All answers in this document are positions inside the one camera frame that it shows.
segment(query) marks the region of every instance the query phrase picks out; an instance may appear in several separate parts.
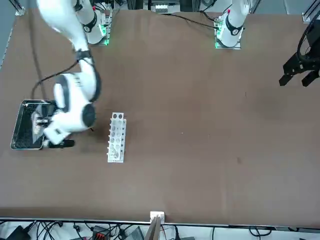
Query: black cable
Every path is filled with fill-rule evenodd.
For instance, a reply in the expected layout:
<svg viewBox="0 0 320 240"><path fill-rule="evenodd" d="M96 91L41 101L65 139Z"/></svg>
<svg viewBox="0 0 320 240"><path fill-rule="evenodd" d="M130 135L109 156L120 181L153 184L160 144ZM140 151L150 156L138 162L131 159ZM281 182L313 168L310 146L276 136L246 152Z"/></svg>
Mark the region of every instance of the black cable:
<svg viewBox="0 0 320 240"><path fill-rule="evenodd" d="M219 28L216 27L216 26L210 26L210 25L207 25L207 24L198 22L198 21L191 20L191 19L186 18L186 17L184 17L184 16L174 15L174 14L170 14L170 13L165 13L165 14L163 14L163 15L174 16L174 17L177 17L177 18L180 18L180 19L184 19L184 20L187 20L187 21L192 22L192 23L195 23L195 24L199 24L199 25L204 26L204 27L207 27L207 28L219 30Z"/></svg>
<svg viewBox="0 0 320 240"><path fill-rule="evenodd" d="M36 228L36 240L39 240L39 237L41 236L41 234L44 232L44 230L46 230L46 228L43 228L42 231L39 233L39 227L40 225L42 225L42 222L39 222L38 227Z"/></svg>
<svg viewBox="0 0 320 240"><path fill-rule="evenodd" d="M70 69L72 69L72 68L73 68L75 65L77 65L77 64L78 64L78 61L75 61L70 67L66 68L65 70L59 71L59 72L57 72L57 73L54 73L54 74L52 74L52 75L50 75L50 76L47 76L47 77L45 77L44 79L41 79L41 80L39 80L38 82L36 82L36 84L34 85L34 87L33 87L32 90L31 90L31 99L32 99L32 100L35 99L35 91L36 91L37 87L38 87L39 85L41 85L44 81L46 81L46 80L48 80L48 79L51 79L51 78L53 78L53 77L55 77L55 76L58 76L58 75L60 75L60 74L63 74L63 73L65 73L65 72L67 72L67 71L69 71Z"/></svg>
<svg viewBox="0 0 320 240"><path fill-rule="evenodd" d="M38 75L38 79L40 80L42 79L42 73L40 70L40 65L39 65L39 61L36 53L36 47L35 47L34 18L31 10L30 0L27 1L27 8L28 8L28 21L29 21L29 38L30 38L30 44L31 44L32 57L34 61L36 74ZM47 100L47 93L46 93L46 89L43 82L40 82L40 86L41 86L42 98Z"/></svg>
<svg viewBox="0 0 320 240"><path fill-rule="evenodd" d="M204 12L204 11L208 10L209 8L213 7L215 5L216 1L218 1L218 0L213 0L213 2L209 6L207 6L204 10L202 10L201 12Z"/></svg>
<svg viewBox="0 0 320 240"><path fill-rule="evenodd" d="M212 18L212 17L209 17L208 16L208 14L206 13L206 12L204 12L204 11L200 11L200 13L202 13L207 19L209 19L210 21L215 21L215 19L214 18Z"/></svg>
<svg viewBox="0 0 320 240"><path fill-rule="evenodd" d="M291 227L288 227L290 232L299 232L300 227L297 227L296 230L292 229Z"/></svg>
<svg viewBox="0 0 320 240"><path fill-rule="evenodd" d="M175 240L181 240L179 236L179 231L176 225L174 225L174 230L175 230Z"/></svg>
<svg viewBox="0 0 320 240"><path fill-rule="evenodd" d="M228 10L228 8L230 8L231 6L232 6L232 3L225 10L223 10L223 13L225 13Z"/></svg>
<svg viewBox="0 0 320 240"><path fill-rule="evenodd" d="M51 240L55 240L54 237L50 233L50 230L51 230L52 226L55 225L55 223L53 223L50 227L47 225L46 222L41 222L41 225L46 229L46 232L45 232L45 234L43 236L43 240L46 240L47 235L49 235Z"/></svg>
<svg viewBox="0 0 320 240"><path fill-rule="evenodd" d="M216 227L213 227L213 229L212 229L212 236L211 236L211 240L214 240L215 229L216 229Z"/></svg>
<svg viewBox="0 0 320 240"><path fill-rule="evenodd" d="M256 226L253 227L253 229L256 230L257 234L254 234L252 232L252 227L251 226L249 227L249 232L251 233L252 236L259 238L259 240L261 239L261 237L269 236L272 233L271 229L269 230L269 232L264 233L264 234L261 234Z"/></svg>
<svg viewBox="0 0 320 240"><path fill-rule="evenodd" d="M86 222L85 222L84 224L86 225L86 227L87 227L88 229L90 229L91 232L94 231L95 228L94 228L93 226L89 226Z"/></svg>
<svg viewBox="0 0 320 240"><path fill-rule="evenodd" d="M84 238L83 238L83 237L80 235L80 233L79 233L79 232L80 232L80 228L79 228L79 226L76 225L75 222L73 223L73 228L74 228L74 230L76 231L76 233L78 234L79 238L82 239L82 240L84 240Z"/></svg>
<svg viewBox="0 0 320 240"><path fill-rule="evenodd" d="M166 231L165 231L164 226L162 224L161 224L161 228L162 228L162 231L163 231L164 238L165 238L165 240L167 240Z"/></svg>
<svg viewBox="0 0 320 240"><path fill-rule="evenodd" d="M306 27L306 29L304 30L302 37L300 38L300 41L298 43L298 47L296 50L296 55L297 58L302 61L302 62L306 62L306 63L312 63L312 62L320 62L320 57L315 57L315 58L306 58L304 55L301 54L301 46L302 43L305 41L306 35L309 33L310 29L313 27L315 21L317 20L317 18L320 16L320 11L317 12L316 15L314 15L314 17L312 18L312 20L310 21L309 25Z"/></svg>
<svg viewBox="0 0 320 240"><path fill-rule="evenodd" d="M26 226L23 230L25 232L30 232L30 230L34 227L34 225L37 223L37 221L33 221L32 223L30 223L28 226Z"/></svg>

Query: tabletop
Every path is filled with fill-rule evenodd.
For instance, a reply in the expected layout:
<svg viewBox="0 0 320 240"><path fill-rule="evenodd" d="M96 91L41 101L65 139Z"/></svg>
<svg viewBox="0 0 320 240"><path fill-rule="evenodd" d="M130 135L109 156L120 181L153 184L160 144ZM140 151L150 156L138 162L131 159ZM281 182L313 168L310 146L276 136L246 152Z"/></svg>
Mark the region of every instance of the tabletop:
<svg viewBox="0 0 320 240"><path fill-rule="evenodd" d="M71 43L33 15L42 74L70 66ZM74 134L72 148L16 151L19 105L38 79L28 15L17 17L0 71L0 215L148 221L164 211L172 223L319 227L320 83L278 83L306 26L250 14L242 49L215 49L212 29L121 10L110 44L91 46L102 78L94 131ZM124 163L107 163L112 112L127 120Z"/></svg>

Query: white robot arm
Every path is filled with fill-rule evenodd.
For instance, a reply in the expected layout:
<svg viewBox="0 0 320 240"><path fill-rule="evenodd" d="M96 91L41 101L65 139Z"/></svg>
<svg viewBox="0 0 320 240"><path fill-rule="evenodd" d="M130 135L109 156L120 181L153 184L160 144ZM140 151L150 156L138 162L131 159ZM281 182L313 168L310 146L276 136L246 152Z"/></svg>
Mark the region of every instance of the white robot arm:
<svg viewBox="0 0 320 240"><path fill-rule="evenodd" d="M90 128L96 119L92 103L101 91L101 79L94 66L82 24L71 0L37 0L43 20L73 44L81 72L57 77L54 99L58 110L44 129L45 136L60 144L69 134Z"/></svg>
<svg viewBox="0 0 320 240"><path fill-rule="evenodd" d="M248 0L232 0L228 12L222 16L221 33L217 36L222 45L232 48L239 42L249 10Z"/></svg>

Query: small white block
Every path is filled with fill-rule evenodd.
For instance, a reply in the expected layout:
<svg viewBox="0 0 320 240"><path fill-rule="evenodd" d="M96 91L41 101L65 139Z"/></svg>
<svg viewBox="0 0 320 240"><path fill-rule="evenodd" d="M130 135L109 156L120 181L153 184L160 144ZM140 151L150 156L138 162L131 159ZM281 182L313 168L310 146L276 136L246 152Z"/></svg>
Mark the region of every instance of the small white block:
<svg viewBox="0 0 320 240"><path fill-rule="evenodd" d="M165 224L165 212L164 211L151 211L150 212L150 223L156 217L160 217L161 224Z"/></svg>

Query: black tray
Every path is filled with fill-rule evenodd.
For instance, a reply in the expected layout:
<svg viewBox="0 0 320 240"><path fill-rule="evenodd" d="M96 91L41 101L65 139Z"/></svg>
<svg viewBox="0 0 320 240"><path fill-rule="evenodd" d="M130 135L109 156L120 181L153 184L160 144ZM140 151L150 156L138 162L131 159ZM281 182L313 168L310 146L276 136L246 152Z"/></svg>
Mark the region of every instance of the black tray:
<svg viewBox="0 0 320 240"><path fill-rule="evenodd" d="M11 148L14 150L40 150L43 147L44 135L39 137L33 143L33 126L31 115L38 105L54 106L53 100L23 100L20 104L18 115L16 117L13 135L11 139Z"/></svg>

